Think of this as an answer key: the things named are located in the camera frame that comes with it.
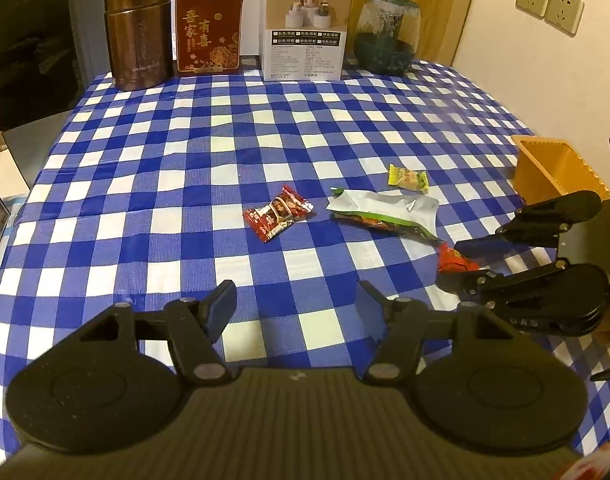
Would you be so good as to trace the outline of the small red cartoon snack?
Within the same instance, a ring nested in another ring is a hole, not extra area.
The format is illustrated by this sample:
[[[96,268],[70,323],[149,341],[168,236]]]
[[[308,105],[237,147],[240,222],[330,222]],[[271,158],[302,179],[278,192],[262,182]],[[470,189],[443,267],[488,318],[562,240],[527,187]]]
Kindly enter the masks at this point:
[[[437,260],[439,274],[474,272],[478,269],[480,266],[475,261],[465,258],[447,243],[439,246],[439,260]]]

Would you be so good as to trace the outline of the silver green snack bag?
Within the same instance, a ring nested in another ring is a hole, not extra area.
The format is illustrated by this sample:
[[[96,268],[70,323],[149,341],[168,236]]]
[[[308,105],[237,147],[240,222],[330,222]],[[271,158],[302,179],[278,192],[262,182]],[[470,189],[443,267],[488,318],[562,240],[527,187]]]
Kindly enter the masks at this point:
[[[424,240],[439,239],[437,209],[439,201],[424,194],[391,195],[348,188],[334,188],[327,206],[327,211],[335,218]]]

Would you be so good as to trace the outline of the yellow green candy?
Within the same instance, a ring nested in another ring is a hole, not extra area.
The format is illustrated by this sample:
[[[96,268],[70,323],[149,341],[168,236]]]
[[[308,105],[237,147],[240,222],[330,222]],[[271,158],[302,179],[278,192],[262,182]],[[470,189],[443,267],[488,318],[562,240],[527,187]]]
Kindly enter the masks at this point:
[[[395,188],[425,193],[429,189],[429,177],[425,171],[411,170],[405,167],[389,166],[387,183]]]

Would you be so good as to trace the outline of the red brown candy bar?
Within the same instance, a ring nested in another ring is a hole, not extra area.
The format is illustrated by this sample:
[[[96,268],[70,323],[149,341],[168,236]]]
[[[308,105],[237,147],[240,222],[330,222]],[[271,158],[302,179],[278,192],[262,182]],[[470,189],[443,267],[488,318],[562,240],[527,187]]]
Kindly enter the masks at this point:
[[[259,240],[267,243],[313,211],[314,205],[309,200],[284,185],[267,205],[243,211],[243,219]]]

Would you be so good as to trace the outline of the orange plastic tray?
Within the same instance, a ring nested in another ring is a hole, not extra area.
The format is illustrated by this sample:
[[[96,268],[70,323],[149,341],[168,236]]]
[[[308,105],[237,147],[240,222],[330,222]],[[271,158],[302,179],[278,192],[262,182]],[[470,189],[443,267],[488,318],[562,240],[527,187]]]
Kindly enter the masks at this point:
[[[513,187],[527,205],[577,191],[610,199],[608,187],[570,143],[541,136],[512,136],[512,141],[518,149]]]

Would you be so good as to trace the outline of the blue white checkered tablecloth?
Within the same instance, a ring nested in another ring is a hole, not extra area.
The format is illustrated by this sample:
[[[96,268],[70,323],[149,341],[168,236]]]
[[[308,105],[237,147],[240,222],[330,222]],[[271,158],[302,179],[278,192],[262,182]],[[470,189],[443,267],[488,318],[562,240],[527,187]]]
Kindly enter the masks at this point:
[[[375,352],[355,289],[439,310],[427,245],[334,221],[334,188],[387,192],[390,165],[424,170],[439,236],[494,232],[520,206],[511,185],[526,125],[451,68],[406,77],[265,81],[256,67],[122,92],[97,77],[66,121],[0,246],[0,464],[19,445],[8,384],[116,301],[159,310],[230,280],[238,307],[217,351],[230,363],[352,365]],[[267,243],[243,211],[284,185],[314,211]]]

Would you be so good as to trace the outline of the dark green glass jar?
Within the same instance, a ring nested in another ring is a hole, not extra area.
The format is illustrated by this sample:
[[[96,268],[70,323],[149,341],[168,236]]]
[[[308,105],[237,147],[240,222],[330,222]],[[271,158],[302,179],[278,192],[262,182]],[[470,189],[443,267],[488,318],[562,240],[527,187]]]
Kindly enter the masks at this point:
[[[354,38],[359,66],[378,75],[405,75],[418,50],[420,25],[421,9],[412,0],[366,0]]]

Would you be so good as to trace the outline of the white product box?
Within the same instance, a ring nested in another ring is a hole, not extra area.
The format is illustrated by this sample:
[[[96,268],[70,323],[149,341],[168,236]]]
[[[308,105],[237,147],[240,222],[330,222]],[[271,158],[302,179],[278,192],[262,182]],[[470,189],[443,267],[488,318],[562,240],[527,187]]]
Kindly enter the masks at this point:
[[[352,0],[262,0],[263,78],[339,80],[351,5]]]

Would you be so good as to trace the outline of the brown metal canister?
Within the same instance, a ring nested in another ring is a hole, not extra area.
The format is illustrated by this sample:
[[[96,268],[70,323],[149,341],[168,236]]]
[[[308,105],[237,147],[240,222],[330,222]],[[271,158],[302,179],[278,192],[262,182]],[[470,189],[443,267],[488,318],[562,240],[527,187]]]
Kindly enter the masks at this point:
[[[104,0],[104,23],[116,88],[148,89],[174,76],[171,0]]]

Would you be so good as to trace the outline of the red gift box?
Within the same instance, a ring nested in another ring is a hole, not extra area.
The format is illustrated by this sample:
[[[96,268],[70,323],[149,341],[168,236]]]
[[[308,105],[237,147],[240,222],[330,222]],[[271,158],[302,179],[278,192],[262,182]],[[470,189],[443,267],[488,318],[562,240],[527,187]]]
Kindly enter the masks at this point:
[[[175,4],[178,73],[238,70],[243,0],[175,0]]]

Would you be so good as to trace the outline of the double wall outlet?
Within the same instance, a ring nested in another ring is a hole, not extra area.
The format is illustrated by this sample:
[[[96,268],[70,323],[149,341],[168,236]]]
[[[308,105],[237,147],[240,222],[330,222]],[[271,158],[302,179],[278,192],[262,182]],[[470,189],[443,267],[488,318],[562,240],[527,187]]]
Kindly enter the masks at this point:
[[[571,37],[577,34],[585,10],[582,0],[515,0],[515,6]]]

